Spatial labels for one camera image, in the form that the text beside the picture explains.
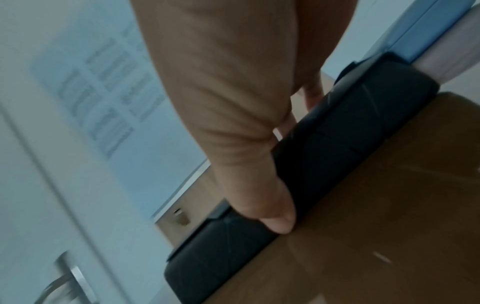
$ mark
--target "hand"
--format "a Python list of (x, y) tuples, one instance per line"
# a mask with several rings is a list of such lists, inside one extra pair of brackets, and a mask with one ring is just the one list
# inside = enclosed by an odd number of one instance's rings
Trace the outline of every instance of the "hand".
[(150, 56), (231, 206), (277, 233), (296, 213), (270, 154), (273, 129), (323, 97), (319, 72), (357, 0), (132, 0)]

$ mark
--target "light blue object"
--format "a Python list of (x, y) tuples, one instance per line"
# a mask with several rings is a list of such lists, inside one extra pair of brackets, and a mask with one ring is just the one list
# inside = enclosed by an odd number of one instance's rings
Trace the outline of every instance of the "light blue object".
[(389, 27), (362, 60), (393, 52), (412, 63), (455, 24), (475, 0), (416, 0)]

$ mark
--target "door handle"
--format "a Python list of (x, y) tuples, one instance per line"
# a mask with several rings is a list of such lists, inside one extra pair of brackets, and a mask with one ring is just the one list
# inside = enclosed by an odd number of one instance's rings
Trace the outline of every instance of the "door handle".
[(64, 275), (50, 283), (40, 294), (34, 304), (43, 304), (46, 299), (63, 285), (69, 285), (74, 298), (79, 298), (84, 304), (100, 304), (92, 287), (75, 263), (68, 251), (62, 253), (56, 260), (57, 265)]

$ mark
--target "paper sheet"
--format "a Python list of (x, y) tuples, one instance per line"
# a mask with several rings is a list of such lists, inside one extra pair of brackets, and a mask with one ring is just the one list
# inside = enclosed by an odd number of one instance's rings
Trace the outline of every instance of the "paper sheet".
[(205, 162), (166, 97), (128, 2), (85, 8), (32, 72), (145, 217), (159, 218)]

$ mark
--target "black tablet case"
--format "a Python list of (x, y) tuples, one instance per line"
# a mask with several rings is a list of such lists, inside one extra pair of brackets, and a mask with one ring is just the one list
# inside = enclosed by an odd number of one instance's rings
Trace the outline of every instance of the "black tablet case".
[[(392, 54), (343, 76), (272, 151), (299, 218), (438, 90)], [(201, 303), (276, 237), (223, 201), (170, 255), (165, 278), (183, 304)]]

